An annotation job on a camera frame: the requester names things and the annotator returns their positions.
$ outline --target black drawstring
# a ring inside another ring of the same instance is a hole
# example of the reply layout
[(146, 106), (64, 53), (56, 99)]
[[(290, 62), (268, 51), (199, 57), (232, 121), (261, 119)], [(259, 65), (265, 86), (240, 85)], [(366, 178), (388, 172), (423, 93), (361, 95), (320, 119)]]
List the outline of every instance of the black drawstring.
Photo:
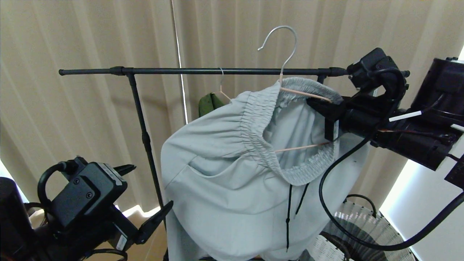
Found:
[(301, 207), (301, 204), (303, 203), (304, 195), (306, 194), (306, 190), (308, 189), (308, 186), (309, 186), (309, 183), (306, 184), (306, 186), (304, 186), (303, 195), (301, 195), (300, 203), (298, 204), (298, 208), (296, 208), (295, 215), (297, 215), (298, 211), (300, 210), (300, 207)]
[(289, 189), (289, 209), (287, 211), (287, 220), (285, 222), (287, 223), (287, 252), (289, 251), (289, 245), (290, 245), (290, 240), (289, 240), (289, 223), (290, 223), (290, 207), (291, 207), (291, 189), (293, 185), (290, 184), (290, 189)]

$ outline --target green cloth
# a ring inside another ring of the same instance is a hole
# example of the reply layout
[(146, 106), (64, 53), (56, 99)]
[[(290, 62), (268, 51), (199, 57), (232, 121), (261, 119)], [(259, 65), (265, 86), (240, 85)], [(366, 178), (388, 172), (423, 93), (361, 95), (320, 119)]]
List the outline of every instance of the green cloth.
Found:
[(209, 93), (200, 99), (198, 103), (199, 116), (206, 115), (213, 110), (224, 106), (224, 103), (214, 93)]

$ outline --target vertical blind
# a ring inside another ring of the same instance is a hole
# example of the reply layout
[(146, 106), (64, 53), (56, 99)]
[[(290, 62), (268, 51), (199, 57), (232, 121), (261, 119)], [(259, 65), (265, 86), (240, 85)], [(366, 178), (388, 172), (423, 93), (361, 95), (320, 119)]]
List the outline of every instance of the vertical blind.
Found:
[[(434, 57), (457, 56), (464, 2), (450, 1), (1, 1), (0, 158), (31, 201), (41, 173), (81, 155), (112, 166), (133, 163), (120, 208), (157, 206), (128, 81), (113, 75), (58, 75), (58, 69), (126, 67), (347, 67), (381, 47), (410, 70), (412, 102)], [(219, 91), (219, 75), (137, 75), (155, 163), (163, 142), (198, 117), (198, 101)], [(226, 75), (234, 97), (271, 86), (278, 76)], [(355, 93), (346, 77), (326, 85)], [(354, 192), (381, 203), (406, 159), (371, 149)], [(65, 185), (56, 174), (49, 197)]]

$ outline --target laundry basket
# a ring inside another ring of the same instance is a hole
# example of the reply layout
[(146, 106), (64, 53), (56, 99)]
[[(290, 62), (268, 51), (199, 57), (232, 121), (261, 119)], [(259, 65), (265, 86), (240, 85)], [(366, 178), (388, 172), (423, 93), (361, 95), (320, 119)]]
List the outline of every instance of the laundry basket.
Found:
[[(372, 209), (365, 208), (345, 200), (335, 213), (337, 221), (351, 234), (379, 245), (394, 245), (403, 242), (400, 234), (379, 212), (375, 211), (372, 201), (367, 199)], [(399, 251), (379, 251), (365, 247), (350, 239), (333, 222), (329, 222), (308, 249), (308, 261), (415, 261), (407, 248)]]

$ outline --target clothes rack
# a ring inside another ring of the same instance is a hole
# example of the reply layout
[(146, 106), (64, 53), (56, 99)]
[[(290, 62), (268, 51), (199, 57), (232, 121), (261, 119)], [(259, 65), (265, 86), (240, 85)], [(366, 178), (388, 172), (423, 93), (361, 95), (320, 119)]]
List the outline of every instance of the clothes rack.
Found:
[[(150, 165), (150, 171), (155, 184), (156, 196), (158, 197), (158, 203), (160, 207), (164, 207), (163, 198), (161, 195), (160, 182), (156, 173), (155, 160), (153, 158), (153, 152), (150, 144), (150, 135), (147, 132), (145, 120), (143, 118), (142, 106), (140, 103), (140, 97), (137, 90), (137, 82), (135, 79), (136, 74), (235, 74), (235, 75), (279, 75), (281, 68), (133, 68), (115, 66), (112, 68), (102, 69), (72, 69), (63, 70), (60, 69), (58, 73), (61, 76), (64, 75), (80, 75), (80, 74), (113, 74), (117, 76), (127, 76), (129, 84), (132, 89), (134, 96), (135, 108), (137, 110), (137, 116), (139, 118), (140, 128), (142, 130), (142, 142), (145, 147), (145, 151), (148, 157), (148, 163)], [(337, 77), (348, 75), (347, 71), (339, 67), (329, 68), (317, 68), (317, 69), (284, 69), (283, 75), (317, 75), (317, 81), (320, 83), (324, 82), (326, 77)], [(164, 260), (168, 260), (168, 250)], [(211, 258), (203, 258), (201, 260), (214, 260)]]

